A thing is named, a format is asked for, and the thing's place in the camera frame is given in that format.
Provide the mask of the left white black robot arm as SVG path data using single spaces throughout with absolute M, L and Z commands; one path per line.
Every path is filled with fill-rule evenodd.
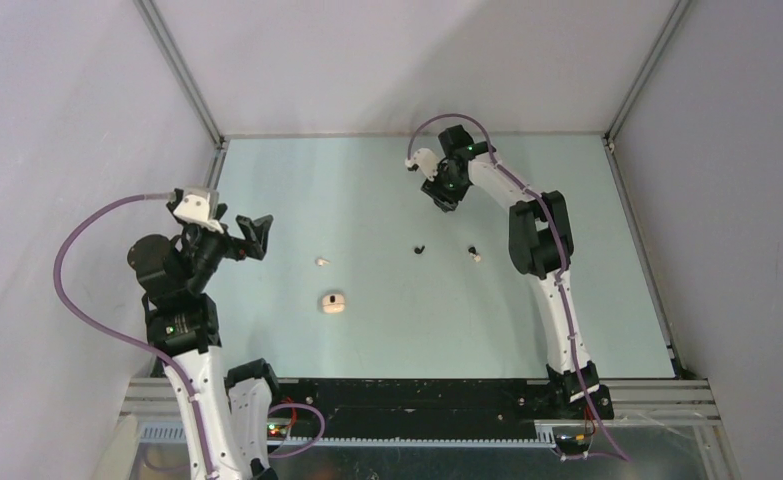
M 270 215 L 236 218 L 241 237 L 187 224 L 168 238 L 151 234 L 128 251 L 127 263 L 144 290 L 146 337 L 178 401 L 194 479 L 274 479 L 267 419 L 283 390 L 259 358 L 224 364 L 217 307 L 205 288 L 225 260 L 261 260 Z

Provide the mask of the left controller board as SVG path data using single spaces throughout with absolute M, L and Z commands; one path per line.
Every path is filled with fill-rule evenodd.
M 268 423 L 266 426 L 266 435 L 269 441 L 284 440 L 291 433 L 291 425 Z

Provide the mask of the white earbud charging case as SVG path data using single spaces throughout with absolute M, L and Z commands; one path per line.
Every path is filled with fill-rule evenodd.
M 321 310 L 326 314 L 339 314 L 346 309 L 346 299 L 340 293 L 330 293 L 321 299 Z

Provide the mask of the right controller board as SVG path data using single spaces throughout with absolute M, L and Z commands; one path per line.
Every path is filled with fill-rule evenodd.
M 591 433 L 557 434 L 554 451 L 563 461 L 585 459 L 589 456 L 593 439 Z

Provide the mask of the black and white earbud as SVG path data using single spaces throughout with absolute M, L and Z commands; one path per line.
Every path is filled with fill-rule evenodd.
M 482 260 L 482 257 L 475 246 L 470 246 L 468 248 L 468 253 L 474 262 L 480 262 Z

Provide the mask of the controller board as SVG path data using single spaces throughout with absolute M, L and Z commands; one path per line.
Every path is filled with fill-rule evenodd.
M 291 433 L 291 425 L 268 423 L 266 426 L 266 435 L 269 441 L 284 440 Z
M 563 461 L 585 459 L 589 456 L 593 439 L 591 433 L 557 434 L 554 451 Z

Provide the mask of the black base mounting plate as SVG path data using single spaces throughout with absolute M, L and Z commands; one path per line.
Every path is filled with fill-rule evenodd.
M 602 386 L 570 403 L 545 381 L 526 379 L 286 379 L 276 401 L 316 408 L 299 412 L 292 434 L 367 439 L 528 439 L 537 424 L 584 420 L 594 406 L 614 417 Z

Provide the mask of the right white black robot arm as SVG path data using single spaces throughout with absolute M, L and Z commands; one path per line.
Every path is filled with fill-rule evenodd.
M 563 418 L 600 420 L 607 399 L 586 347 L 571 289 L 574 241 L 564 195 L 537 192 L 500 158 L 490 139 L 477 142 L 461 125 L 442 131 L 442 152 L 407 149 L 405 166 L 424 177 L 421 190 L 443 212 L 477 187 L 508 218 L 508 253 L 537 303 L 546 340 L 548 402 Z

